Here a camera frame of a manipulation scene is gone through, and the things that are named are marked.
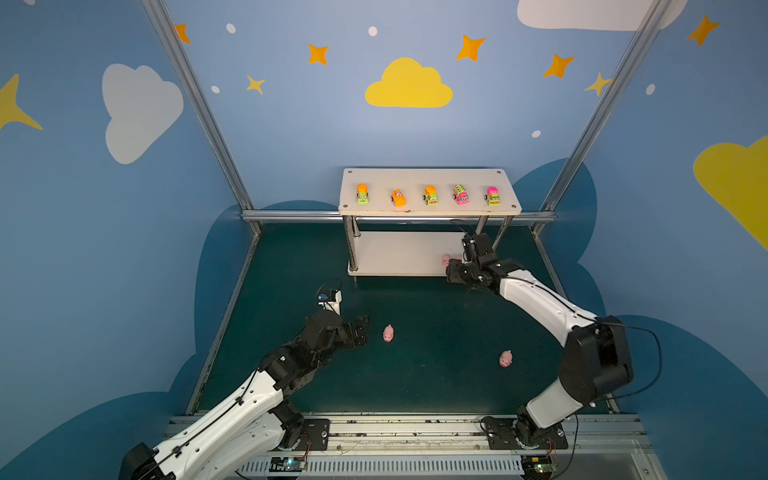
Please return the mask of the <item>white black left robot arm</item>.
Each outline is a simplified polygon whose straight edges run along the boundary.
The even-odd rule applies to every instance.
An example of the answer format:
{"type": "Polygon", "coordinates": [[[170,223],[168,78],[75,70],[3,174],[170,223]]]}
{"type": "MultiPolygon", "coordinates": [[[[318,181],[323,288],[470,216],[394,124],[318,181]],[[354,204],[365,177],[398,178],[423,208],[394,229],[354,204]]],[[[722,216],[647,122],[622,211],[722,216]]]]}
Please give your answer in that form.
{"type": "Polygon", "coordinates": [[[228,397],[155,447],[124,456],[120,479],[223,479],[252,457],[301,442],[304,416],[290,397],[341,349],[367,344],[369,318],[348,323],[333,309],[306,319],[290,341],[270,351],[228,397]]]}

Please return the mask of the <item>orange yellow toy car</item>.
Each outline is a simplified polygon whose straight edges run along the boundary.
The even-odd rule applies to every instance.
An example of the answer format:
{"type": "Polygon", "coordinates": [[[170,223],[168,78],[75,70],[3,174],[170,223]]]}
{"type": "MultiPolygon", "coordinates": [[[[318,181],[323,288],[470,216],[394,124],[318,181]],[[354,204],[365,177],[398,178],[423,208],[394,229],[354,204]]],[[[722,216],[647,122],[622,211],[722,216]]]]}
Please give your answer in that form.
{"type": "Polygon", "coordinates": [[[391,195],[391,200],[395,207],[404,207],[407,204],[406,198],[401,190],[395,190],[391,195]]]}

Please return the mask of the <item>pink drum green toy truck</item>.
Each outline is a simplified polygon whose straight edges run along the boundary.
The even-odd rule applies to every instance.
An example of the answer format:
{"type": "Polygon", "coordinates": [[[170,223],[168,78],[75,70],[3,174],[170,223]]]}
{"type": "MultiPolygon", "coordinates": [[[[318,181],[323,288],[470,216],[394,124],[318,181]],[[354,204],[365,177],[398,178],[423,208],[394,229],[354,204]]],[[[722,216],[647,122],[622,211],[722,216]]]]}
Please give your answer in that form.
{"type": "Polygon", "coordinates": [[[501,198],[498,188],[494,186],[488,187],[485,200],[488,206],[499,206],[501,204],[501,198]]]}

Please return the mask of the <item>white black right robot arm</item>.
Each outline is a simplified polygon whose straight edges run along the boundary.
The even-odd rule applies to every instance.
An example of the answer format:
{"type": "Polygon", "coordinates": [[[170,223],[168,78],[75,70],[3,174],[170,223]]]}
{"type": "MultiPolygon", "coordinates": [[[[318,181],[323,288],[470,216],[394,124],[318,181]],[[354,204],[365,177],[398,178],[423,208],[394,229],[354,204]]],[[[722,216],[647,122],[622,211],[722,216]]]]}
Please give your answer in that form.
{"type": "Polygon", "coordinates": [[[517,413],[512,436],[533,449],[557,434],[561,421],[634,379],[625,325],[578,307],[516,261],[498,258],[485,233],[465,235],[464,253],[446,266],[453,284],[486,288],[542,325],[564,348],[557,379],[517,413]]]}

